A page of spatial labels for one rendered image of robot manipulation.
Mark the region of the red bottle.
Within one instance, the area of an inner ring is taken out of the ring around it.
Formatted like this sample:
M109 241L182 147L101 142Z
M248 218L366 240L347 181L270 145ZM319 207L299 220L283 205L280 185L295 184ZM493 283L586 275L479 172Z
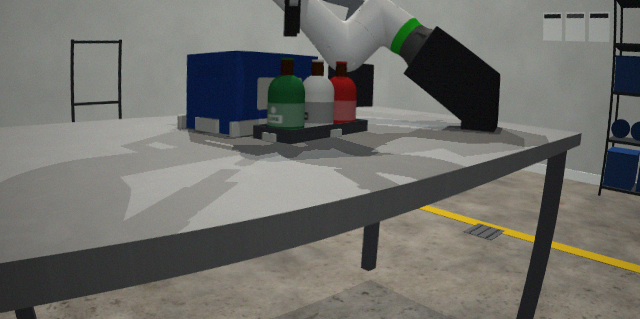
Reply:
M330 81L334 86L334 123L356 121L355 83L347 77L347 62L336 62L336 76Z

